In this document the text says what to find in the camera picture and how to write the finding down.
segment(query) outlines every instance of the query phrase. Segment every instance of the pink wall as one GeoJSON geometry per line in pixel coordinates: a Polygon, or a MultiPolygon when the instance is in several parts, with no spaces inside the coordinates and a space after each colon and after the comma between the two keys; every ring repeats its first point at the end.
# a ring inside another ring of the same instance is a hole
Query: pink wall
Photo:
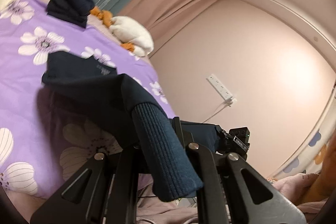
{"type": "Polygon", "coordinates": [[[169,102],[182,119],[203,122],[221,109],[207,82],[214,73],[238,102],[208,122],[248,126],[248,162],[267,176],[314,127],[335,72],[297,32],[240,0],[219,0],[152,57],[169,102]]]}

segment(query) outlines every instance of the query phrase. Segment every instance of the bed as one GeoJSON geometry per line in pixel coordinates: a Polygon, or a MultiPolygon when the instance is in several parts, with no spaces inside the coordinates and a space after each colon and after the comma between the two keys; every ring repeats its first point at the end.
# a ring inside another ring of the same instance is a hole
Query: bed
{"type": "MultiPolygon", "coordinates": [[[[148,60],[104,35],[94,18],[83,29],[46,15],[45,9],[43,0],[15,0],[0,14],[0,184],[44,199],[97,151],[121,151],[115,138],[88,120],[75,102],[41,84],[49,52],[93,56],[116,67],[174,117],[148,60]]],[[[139,188],[150,182],[150,176],[141,176],[139,188]]]]}

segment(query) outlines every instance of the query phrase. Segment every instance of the white flower print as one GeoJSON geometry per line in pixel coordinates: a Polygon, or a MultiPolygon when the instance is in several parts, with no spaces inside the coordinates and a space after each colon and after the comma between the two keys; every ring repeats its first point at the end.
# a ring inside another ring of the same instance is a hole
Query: white flower print
{"type": "Polygon", "coordinates": [[[34,34],[25,32],[20,39],[25,45],[20,46],[17,52],[21,55],[36,54],[33,60],[35,65],[46,63],[50,52],[70,51],[69,47],[62,44],[64,37],[54,32],[47,33],[41,27],[36,27],[34,34]]]}
{"type": "Polygon", "coordinates": [[[76,147],[65,149],[59,163],[63,168],[63,179],[71,177],[95,153],[104,152],[107,155],[122,151],[117,140],[108,132],[101,130],[93,122],[86,120],[84,129],[76,124],[67,124],[63,128],[64,138],[76,147]]]}
{"type": "Polygon", "coordinates": [[[0,19],[9,18],[12,24],[19,25],[22,20],[31,19],[34,15],[34,9],[28,5],[27,1],[14,0],[5,9],[1,11],[0,19]]]}
{"type": "MultiPolygon", "coordinates": [[[[8,128],[0,128],[0,167],[10,155],[14,139],[8,128]]],[[[10,164],[0,173],[0,186],[4,189],[35,195],[38,187],[34,179],[34,168],[26,162],[10,164]]]]}
{"type": "Polygon", "coordinates": [[[148,88],[146,88],[145,86],[143,86],[142,83],[141,83],[141,81],[140,81],[138,78],[133,77],[133,79],[134,79],[135,81],[137,81],[138,84],[139,84],[140,86],[142,86],[145,90],[147,90],[147,91],[149,92],[148,88]]]}
{"type": "Polygon", "coordinates": [[[102,54],[100,49],[97,48],[93,50],[93,48],[90,47],[85,47],[84,49],[85,51],[82,52],[82,58],[89,58],[93,56],[98,62],[102,63],[103,65],[116,68],[115,63],[111,61],[110,56],[107,54],[102,54]]]}
{"type": "Polygon", "coordinates": [[[152,87],[152,91],[156,96],[160,96],[160,100],[164,102],[165,104],[168,104],[167,98],[165,97],[165,94],[158,82],[149,83],[149,85],[152,87]]]}
{"type": "Polygon", "coordinates": [[[128,52],[128,53],[129,53],[130,56],[134,56],[134,59],[135,59],[136,61],[138,61],[138,60],[140,59],[140,57],[138,57],[138,56],[135,55],[134,53],[132,53],[132,52],[128,52]]]}

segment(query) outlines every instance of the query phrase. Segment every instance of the power strip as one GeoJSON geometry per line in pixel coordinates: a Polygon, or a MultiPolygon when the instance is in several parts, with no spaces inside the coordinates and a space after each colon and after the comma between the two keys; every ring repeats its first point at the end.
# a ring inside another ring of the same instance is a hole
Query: power strip
{"type": "Polygon", "coordinates": [[[225,102],[232,102],[234,100],[232,93],[223,85],[221,81],[219,81],[216,75],[211,74],[209,77],[207,77],[207,80],[220,94],[220,96],[224,99],[225,102]]]}

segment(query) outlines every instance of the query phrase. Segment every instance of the silver bolt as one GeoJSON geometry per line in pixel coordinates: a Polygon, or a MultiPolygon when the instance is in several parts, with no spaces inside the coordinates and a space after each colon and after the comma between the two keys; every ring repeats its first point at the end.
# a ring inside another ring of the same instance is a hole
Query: silver bolt
{"type": "Polygon", "coordinates": [[[192,150],[197,150],[199,148],[199,144],[198,143],[190,143],[190,144],[188,144],[188,146],[192,150]]]}
{"type": "Polygon", "coordinates": [[[105,157],[104,153],[99,152],[99,153],[95,154],[94,159],[95,160],[103,160],[104,157],[105,157]]]}
{"type": "Polygon", "coordinates": [[[239,160],[239,155],[237,153],[230,153],[228,157],[229,157],[229,160],[232,160],[232,161],[239,160]]]}

